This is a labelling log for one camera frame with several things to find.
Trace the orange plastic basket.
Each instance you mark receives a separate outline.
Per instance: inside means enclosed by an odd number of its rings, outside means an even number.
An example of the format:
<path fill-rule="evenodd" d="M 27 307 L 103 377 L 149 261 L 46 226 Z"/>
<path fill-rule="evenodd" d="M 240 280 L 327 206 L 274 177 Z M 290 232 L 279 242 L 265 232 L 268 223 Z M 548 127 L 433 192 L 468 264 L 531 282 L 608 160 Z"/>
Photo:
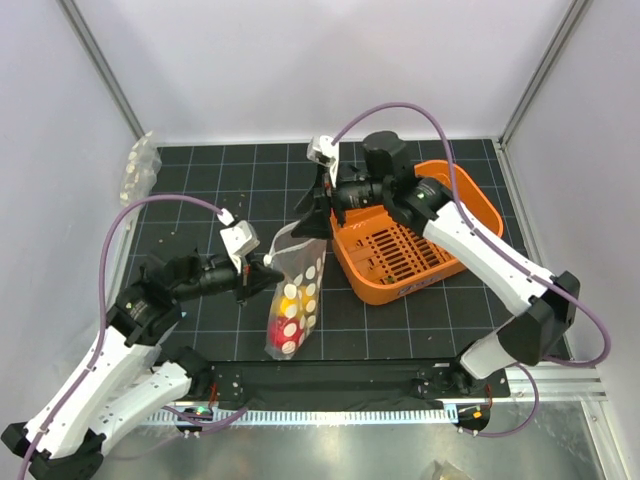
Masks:
<path fill-rule="evenodd" d="M 461 200 L 473 219 L 502 237 L 503 220 L 494 205 L 463 168 L 454 168 Z M 414 169 L 451 186 L 445 160 L 426 161 Z M 366 304 L 393 302 L 467 270 L 445 249 L 394 223 L 382 206 L 347 211 L 343 227 L 334 215 L 330 221 L 333 252 L 354 293 Z"/>

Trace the yellow toy fruit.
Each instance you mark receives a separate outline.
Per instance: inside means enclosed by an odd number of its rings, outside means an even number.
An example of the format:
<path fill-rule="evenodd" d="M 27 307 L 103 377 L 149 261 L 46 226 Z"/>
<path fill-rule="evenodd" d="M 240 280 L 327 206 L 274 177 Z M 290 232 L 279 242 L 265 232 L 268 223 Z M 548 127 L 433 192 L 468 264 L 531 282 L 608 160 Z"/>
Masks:
<path fill-rule="evenodd" d="M 300 297 L 288 298 L 283 295 L 277 305 L 277 313 L 286 319 L 299 317 L 304 313 Z"/>
<path fill-rule="evenodd" d="M 314 295 L 307 294 L 305 289 L 300 289 L 299 297 L 305 312 L 312 313 L 315 311 L 316 297 Z"/>

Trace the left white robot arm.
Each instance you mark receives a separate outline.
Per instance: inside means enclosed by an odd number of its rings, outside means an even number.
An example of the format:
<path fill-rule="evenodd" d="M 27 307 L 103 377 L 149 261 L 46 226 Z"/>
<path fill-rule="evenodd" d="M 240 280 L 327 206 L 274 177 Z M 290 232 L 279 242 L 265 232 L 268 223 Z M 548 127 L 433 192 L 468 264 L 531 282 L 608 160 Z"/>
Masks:
<path fill-rule="evenodd" d="M 243 302 L 283 278 L 252 254 L 239 265 L 223 254 L 202 259 L 196 251 L 148 255 L 63 389 L 36 417 L 8 425 L 2 442 L 29 461 L 36 479 L 91 478 L 142 420 L 170 402 L 210 392 L 210 363 L 189 346 L 167 353 L 158 371 L 136 381 L 162 355 L 162 343 L 182 318 L 182 302 L 224 292 Z"/>

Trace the red toy strawberry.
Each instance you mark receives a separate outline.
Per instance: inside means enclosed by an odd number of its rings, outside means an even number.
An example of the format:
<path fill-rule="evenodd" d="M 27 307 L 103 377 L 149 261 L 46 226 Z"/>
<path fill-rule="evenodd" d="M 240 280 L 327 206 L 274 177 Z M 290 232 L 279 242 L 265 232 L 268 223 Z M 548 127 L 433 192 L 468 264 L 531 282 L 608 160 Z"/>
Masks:
<path fill-rule="evenodd" d="M 268 330 L 268 345 L 277 353 L 290 355 L 304 342 L 306 332 L 297 320 L 276 321 Z"/>

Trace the clear polka dot zip bag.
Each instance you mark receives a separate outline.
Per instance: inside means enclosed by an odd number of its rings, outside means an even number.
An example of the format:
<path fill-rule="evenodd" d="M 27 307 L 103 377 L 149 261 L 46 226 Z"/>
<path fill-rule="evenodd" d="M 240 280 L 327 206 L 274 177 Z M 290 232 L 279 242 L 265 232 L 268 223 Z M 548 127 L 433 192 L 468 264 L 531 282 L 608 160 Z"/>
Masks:
<path fill-rule="evenodd" d="M 267 254 L 267 265 L 284 275 L 275 287 L 267 322 L 265 352 L 274 360 L 293 358 L 319 319 L 327 242 L 293 237 L 296 225 L 281 228 Z"/>

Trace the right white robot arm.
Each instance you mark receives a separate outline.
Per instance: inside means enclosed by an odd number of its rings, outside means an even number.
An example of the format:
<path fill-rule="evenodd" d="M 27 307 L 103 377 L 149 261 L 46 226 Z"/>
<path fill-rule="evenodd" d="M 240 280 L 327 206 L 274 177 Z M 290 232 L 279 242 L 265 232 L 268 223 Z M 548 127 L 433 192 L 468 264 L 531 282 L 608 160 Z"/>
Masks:
<path fill-rule="evenodd" d="M 498 370 L 537 365 L 573 323 L 570 300 L 579 292 L 578 279 L 570 272 L 555 275 L 506 244 L 472 216 L 453 182 L 417 173 L 396 133 L 374 132 L 363 147 L 365 171 L 343 177 L 336 140 L 321 135 L 310 141 L 306 156 L 316 163 L 316 176 L 295 207 L 301 218 L 293 237 L 329 240 L 347 211 L 383 207 L 395 223 L 459 260 L 511 314 L 451 361 L 446 382 L 472 396 Z"/>

